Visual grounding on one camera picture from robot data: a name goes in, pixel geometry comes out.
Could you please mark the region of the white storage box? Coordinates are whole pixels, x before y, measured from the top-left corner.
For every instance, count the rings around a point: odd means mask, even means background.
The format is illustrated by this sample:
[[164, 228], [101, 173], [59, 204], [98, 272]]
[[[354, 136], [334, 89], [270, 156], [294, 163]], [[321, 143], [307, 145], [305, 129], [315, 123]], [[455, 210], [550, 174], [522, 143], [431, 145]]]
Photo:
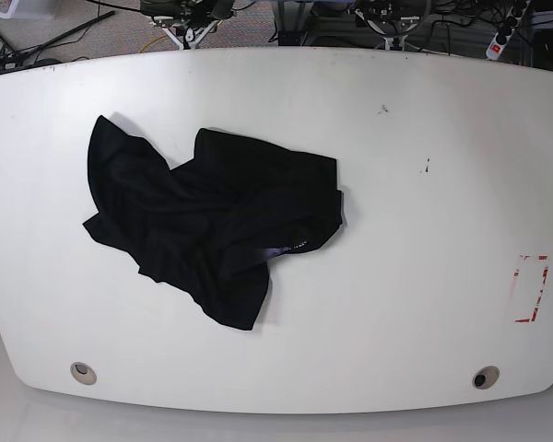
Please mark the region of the white storage box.
[[18, 7], [18, 0], [0, 0], [0, 18], [10, 19]]

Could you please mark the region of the red tape rectangle marking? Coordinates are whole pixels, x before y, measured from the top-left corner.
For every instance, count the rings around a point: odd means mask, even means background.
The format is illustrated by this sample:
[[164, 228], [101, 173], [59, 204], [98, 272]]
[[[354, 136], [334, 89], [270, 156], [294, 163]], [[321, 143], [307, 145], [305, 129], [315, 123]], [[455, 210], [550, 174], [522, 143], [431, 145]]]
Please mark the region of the red tape rectangle marking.
[[547, 255], [521, 255], [512, 281], [512, 320], [530, 323], [536, 320], [544, 295], [549, 270]]

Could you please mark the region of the black T-shirt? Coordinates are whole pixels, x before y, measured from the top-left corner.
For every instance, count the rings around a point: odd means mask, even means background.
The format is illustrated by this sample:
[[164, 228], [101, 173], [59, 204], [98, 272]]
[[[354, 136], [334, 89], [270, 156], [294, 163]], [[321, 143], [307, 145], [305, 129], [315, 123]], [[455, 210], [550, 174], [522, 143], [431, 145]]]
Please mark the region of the black T-shirt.
[[318, 250], [341, 227], [337, 176], [334, 158], [204, 128], [193, 157], [171, 168], [149, 141], [99, 117], [88, 145], [97, 212], [84, 226], [215, 322], [249, 331], [268, 263]]

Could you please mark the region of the white power strip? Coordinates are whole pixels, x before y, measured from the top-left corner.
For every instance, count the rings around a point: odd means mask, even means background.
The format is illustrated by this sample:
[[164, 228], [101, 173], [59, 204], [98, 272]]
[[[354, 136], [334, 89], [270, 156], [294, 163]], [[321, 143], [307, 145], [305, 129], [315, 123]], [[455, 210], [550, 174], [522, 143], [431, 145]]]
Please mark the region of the white power strip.
[[522, 25], [524, 15], [530, 5], [531, 0], [515, 0], [513, 2], [486, 50], [488, 60], [498, 61], [500, 59], [513, 33]]

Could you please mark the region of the aluminium frame post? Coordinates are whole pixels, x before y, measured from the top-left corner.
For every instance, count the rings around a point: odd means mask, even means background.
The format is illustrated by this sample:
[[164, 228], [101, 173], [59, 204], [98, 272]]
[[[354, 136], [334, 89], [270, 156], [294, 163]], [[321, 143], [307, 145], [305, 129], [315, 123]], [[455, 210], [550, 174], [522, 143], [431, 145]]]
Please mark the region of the aluminium frame post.
[[275, 1], [271, 8], [276, 24], [276, 41], [279, 46], [303, 44], [307, 35], [307, 22], [313, 1]]

